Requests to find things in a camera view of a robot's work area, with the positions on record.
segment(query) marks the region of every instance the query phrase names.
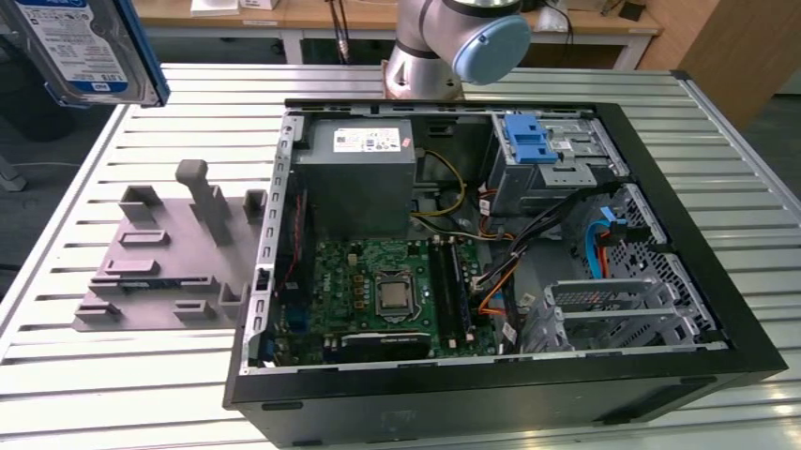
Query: ram slot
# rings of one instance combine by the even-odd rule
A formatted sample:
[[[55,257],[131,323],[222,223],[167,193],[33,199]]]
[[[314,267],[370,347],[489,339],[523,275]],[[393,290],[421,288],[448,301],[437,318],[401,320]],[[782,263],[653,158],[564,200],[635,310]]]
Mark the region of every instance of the ram slot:
[[[471,295],[468,292],[468,283],[465,282],[465,271],[468,268],[463,265],[460,260],[460,254],[457,252],[456,244],[453,239],[444,246],[449,252],[449,270],[453,273],[449,277],[450,290],[456,297],[453,303],[453,316],[460,321],[460,337],[468,342],[473,342],[473,323],[472,323],[472,307],[471,307]]]
[[[461,292],[465,291],[461,266],[456,258],[454,248],[449,242],[432,240],[429,244],[430,283],[437,307],[437,327],[440,340],[449,348],[456,348],[457,341],[465,339],[463,320]]]

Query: yellow cable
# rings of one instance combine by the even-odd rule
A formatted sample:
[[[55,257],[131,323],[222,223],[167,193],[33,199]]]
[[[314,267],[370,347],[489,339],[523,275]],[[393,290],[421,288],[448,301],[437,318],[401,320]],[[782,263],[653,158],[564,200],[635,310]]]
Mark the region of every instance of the yellow cable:
[[[449,167],[457,180],[460,180],[460,199],[457,200],[457,202],[453,204],[452,207],[449,207],[441,211],[429,211],[429,212],[418,211],[418,212],[412,213],[412,215],[417,218],[432,218],[432,217],[445,216],[446,214],[449,214],[453,211],[456,211],[457,209],[460,209],[460,206],[463,206],[463,202],[465,201],[465,197],[468,196],[468,190],[465,188],[465,180],[463,180],[463,175],[460,175],[460,171],[456,170],[456,167],[453,167],[453,164],[437,152],[434,152],[432,150],[426,150],[426,154],[429,154],[433,157],[436,157],[437,159],[440,159],[440,162],[442,162]]]

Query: green motherboard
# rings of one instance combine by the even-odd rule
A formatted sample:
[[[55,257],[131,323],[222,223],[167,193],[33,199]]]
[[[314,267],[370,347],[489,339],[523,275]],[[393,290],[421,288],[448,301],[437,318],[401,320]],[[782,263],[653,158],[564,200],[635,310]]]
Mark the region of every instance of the green motherboard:
[[[321,342],[329,346],[337,337],[362,333],[426,333],[434,358],[496,353],[491,321],[473,328],[472,342],[456,347],[441,342],[429,245],[426,240],[317,244],[309,330],[284,336],[293,365],[325,364]],[[453,247],[471,280],[480,272],[476,245],[467,239]]]

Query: motherboard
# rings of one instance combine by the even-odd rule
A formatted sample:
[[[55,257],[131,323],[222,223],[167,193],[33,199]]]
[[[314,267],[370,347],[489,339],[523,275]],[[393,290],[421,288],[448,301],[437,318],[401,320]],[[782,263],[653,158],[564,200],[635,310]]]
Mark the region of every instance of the motherboard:
[[[312,304],[285,309],[278,362],[496,354],[492,322],[472,320],[471,239],[322,241],[314,259]]]

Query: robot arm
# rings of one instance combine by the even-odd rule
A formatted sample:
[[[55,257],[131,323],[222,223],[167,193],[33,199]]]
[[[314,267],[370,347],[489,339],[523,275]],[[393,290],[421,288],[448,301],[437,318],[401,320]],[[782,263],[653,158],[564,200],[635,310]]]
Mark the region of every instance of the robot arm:
[[[497,82],[532,42],[520,0],[398,2],[396,48],[385,75],[392,98],[457,98],[461,82]]]

